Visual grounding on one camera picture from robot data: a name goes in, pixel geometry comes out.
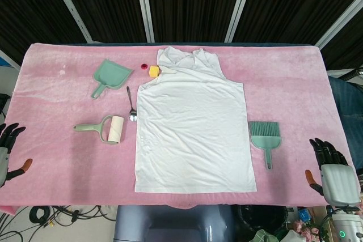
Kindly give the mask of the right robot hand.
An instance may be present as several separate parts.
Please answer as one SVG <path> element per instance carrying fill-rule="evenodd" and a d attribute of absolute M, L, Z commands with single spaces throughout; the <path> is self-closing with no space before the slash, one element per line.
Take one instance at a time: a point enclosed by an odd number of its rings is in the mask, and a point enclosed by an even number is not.
<path fill-rule="evenodd" d="M 320 171 L 318 184 L 310 170 L 305 178 L 310 188 L 318 192 L 327 203 L 335 207 L 355 207 L 360 203 L 360 187 L 355 169 L 335 147 L 319 138 L 309 140 L 315 152 Z"/>

